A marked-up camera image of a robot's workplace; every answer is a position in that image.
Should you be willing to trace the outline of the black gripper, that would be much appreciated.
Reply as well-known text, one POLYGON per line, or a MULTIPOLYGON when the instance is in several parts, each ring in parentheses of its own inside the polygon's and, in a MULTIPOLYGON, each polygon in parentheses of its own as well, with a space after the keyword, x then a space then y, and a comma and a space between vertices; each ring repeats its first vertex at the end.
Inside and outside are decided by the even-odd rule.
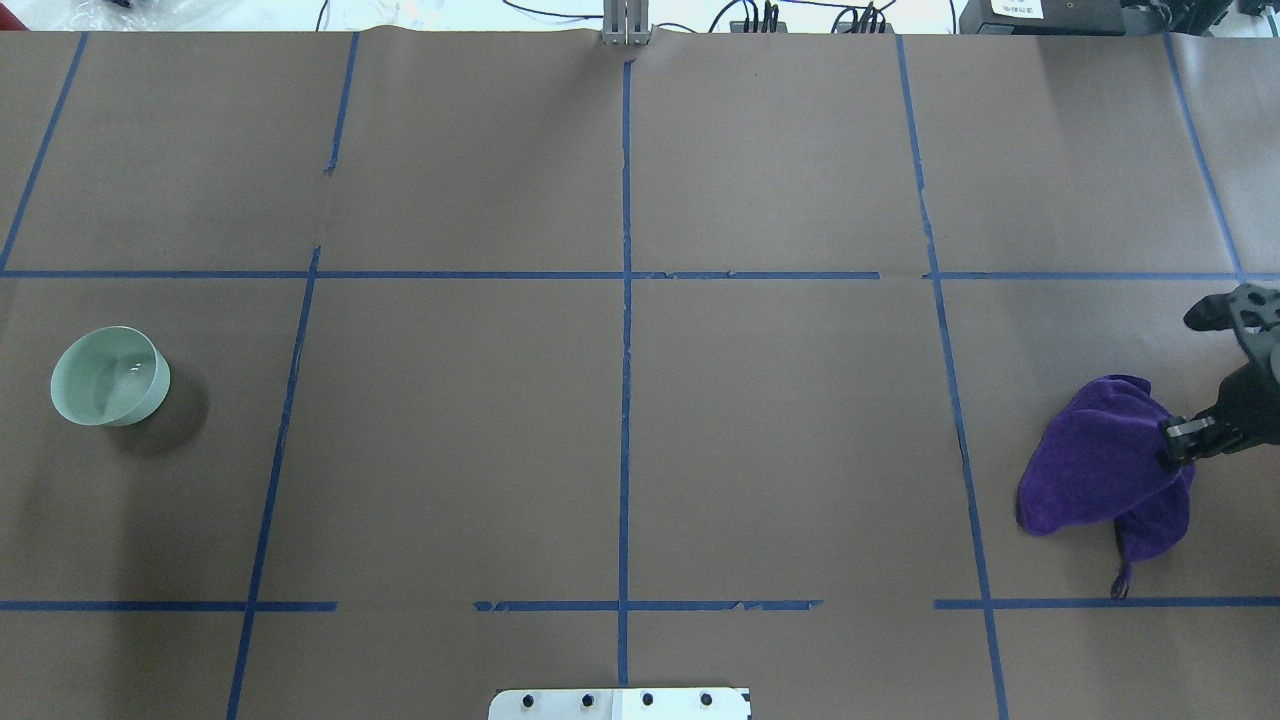
POLYGON ((1231 373, 1219 387, 1211 416, 1170 416, 1158 424, 1160 464, 1176 471, 1220 454, 1279 445, 1277 355, 1231 373))

